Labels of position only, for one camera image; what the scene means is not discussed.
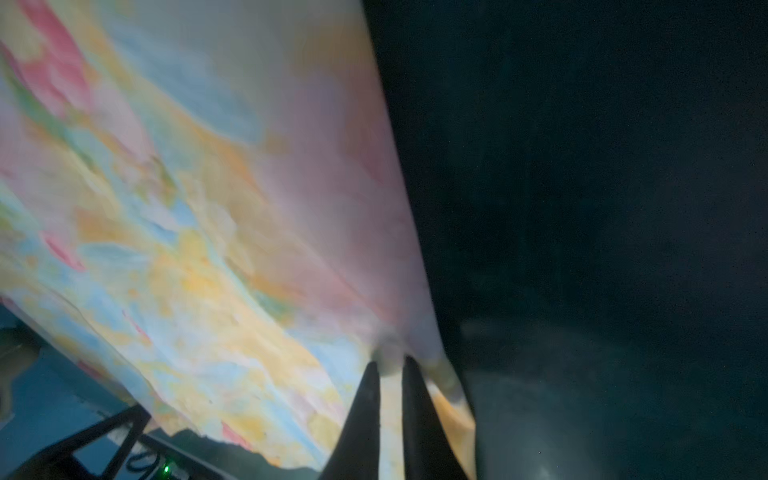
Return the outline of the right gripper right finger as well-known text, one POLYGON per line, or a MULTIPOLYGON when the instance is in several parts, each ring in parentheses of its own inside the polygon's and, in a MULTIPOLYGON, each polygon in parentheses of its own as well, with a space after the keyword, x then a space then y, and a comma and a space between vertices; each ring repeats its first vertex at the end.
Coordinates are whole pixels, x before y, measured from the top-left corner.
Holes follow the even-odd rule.
POLYGON ((417 362, 405 358, 402 433, 407 480, 467 480, 455 457, 417 362))

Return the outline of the pastel floral skirt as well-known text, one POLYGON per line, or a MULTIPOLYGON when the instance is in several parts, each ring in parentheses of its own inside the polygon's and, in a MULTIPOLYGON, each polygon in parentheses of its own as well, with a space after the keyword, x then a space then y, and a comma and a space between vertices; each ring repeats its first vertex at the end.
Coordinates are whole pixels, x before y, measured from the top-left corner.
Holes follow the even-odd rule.
POLYGON ((1 298, 163 431, 281 469, 328 463, 376 361, 403 478, 411 357, 476 475, 359 1, 3 2, 1 298))

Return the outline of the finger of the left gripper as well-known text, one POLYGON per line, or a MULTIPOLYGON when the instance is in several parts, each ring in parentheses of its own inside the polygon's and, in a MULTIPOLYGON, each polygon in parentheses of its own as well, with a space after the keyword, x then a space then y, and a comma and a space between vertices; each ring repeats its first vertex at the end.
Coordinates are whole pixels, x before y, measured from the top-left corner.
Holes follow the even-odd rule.
MULTIPOLYGON (((24 461, 31 459, 43 448, 74 435, 102 419, 101 414, 81 403, 16 407, 9 423, 2 427, 2 477, 8 478, 24 461)), ((87 472, 99 473, 107 466, 108 461, 117 453, 119 442, 125 437, 127 430, 120 428, 114 434, 114 439, 103 435, 75 451, 75 457, 84 464, 87 472)), ((216 443, 197 438, 189 432, 170 437, 155 430, 149 436, 174 448, 178 454, 184 454, 213 468, 226 479, 233 477, 233 474, 216 459, 218 449, 216 443)))

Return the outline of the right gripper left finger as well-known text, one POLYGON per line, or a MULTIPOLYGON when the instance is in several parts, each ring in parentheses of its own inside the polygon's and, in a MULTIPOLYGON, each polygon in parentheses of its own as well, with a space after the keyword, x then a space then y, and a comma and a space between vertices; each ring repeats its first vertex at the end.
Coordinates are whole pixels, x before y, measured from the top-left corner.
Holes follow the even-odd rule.
POLYGON ((320 480, 375 480, 380 460, 380 374, 375 361, 365 368, 338 442, 320 480))

